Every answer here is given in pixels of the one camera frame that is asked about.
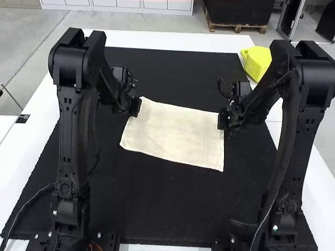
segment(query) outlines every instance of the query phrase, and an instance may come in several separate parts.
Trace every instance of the white cabinet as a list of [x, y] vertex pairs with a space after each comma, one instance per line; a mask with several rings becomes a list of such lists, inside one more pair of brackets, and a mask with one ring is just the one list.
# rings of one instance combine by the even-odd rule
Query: white cabinet
[[167, 9], [191, 10], [192, 0], [167, 0]]
[[143, 0], [145, 9], [168, 9], [168, 0]]
[[65, 5], [65, 0], [42, 0], [42, 4]]
[[93, 0], [93, 6], [116, 7], [116, 0]]
[[65, 0], [66, 5], [89, 6], [88, 0]]
[[40, 1], [42, 9], [68, 9], [191, 16], [194, 0], [0, 0]]
[[116, 0], [117, 7], [141, 8], [141, 0]]

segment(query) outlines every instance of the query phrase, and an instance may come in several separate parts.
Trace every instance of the gray floor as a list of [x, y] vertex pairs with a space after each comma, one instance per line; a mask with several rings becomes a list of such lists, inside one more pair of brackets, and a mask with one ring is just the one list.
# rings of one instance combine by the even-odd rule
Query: gray floor
[[[279, 13], [271, 17], [265, 35], [254, 29], [242, 29], [256, 45], [268, 47], [273, 39], [281, 37], [276, 32]], [[305, 13], [300, 20], [294, 41], [303, 39], [324, 42], [314, 30], [318, 15]], [[165, 16], [154, 14], [68, 12], [61, 10], [0, 8], [0, 83], [24, 107], [46, 75], [48, 53], [54, 43], [69, 27], [88, 29], [145, 30], [167, 32], [209, 33], [200, 0], [194, 4], [194, 14]], [[232, 29], [218, 29], [215, 33], [234, 34]], [[335, 45], [321, 45], [335, 58]], [[20, 108], [4, 94], [0, 99], [0, 114], [20, 114]], [[335, 175], [335, 102], [327, 110], [317, 133], [315, 144], [332, 173]]]

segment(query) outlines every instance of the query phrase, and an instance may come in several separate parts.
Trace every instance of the white table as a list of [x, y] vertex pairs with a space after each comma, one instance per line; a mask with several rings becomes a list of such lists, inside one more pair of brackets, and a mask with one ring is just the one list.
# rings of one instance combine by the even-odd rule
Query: white table
[[[84, 30], [89, 36], [91, 30]], [[207, 35], [187, 33], [162, 33], [141, 31], [105, 31], [106, 46], [161, 49], [199, 52], [231, 52], [254, 46], [251, 38], [244, 35]], [[27, 123], [14, 124], [0, 145], [0, 198], [6, 203], [0, 207], [0, 229], [10, 216], [43, 148], [59, 118], [56, 87], [46, 75], [23, 113], [31, 114]], [[282, 111], [279, 101], [266, 120], [275, 145], [281, 131]], [[303, 188], [303, 210], [314, 235], [319, 251], [333, 250], [335, 237], [335, 179], [320, 154], [313, 146]], [[28, 241], [9, 241], [7, 251], [24, 251]], [[200, 251], [197, 247], [171, 247], [150, 245], [122, 245], [122, 251], [166, 250]]]
[[6, 137], [7, 133], [11, 130], [17, 118], [18, 118], [17, 115], [0, 116], [0, 144], [2, 140]]

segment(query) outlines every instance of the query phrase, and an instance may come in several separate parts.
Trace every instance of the black mat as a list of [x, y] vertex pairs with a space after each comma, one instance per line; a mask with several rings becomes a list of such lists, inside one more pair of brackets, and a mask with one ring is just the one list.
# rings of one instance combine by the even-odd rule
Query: black mat
[[[106, 49], [110, 64], [129, 67], [138, 91], [152, 100], [208, 111], [224, 105], [216, 81], [245, 78], [236, 54]], [[102, 155], [92, 174], [91, 226], [114, 230], [127, 243], [208, 246], [227, 238], [230, 218], [255, 223], [276, 149], [263, 123], [225, 137], [225, 170], [183, 165], [126, 151], [119, 146], [125, 121], [100, 106]], [[54, 182], [58, 168], [59, 125], [44, 148], [9, 218], [40, 188]], [[13, 238], [30, 238], [50, 227], [50, 195], [27, 212]], [[2, 235], [8, 231], [8, 222]]]

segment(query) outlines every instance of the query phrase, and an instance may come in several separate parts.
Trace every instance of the cloth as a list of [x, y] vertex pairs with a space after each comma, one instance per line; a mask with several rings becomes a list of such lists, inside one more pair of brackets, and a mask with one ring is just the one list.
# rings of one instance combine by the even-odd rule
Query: cloth
[[223, 172], [224, 132], [217, 129], [217, 113], [141, 99], [138, 117], [129, 118], [122, 134], [124, 149]]

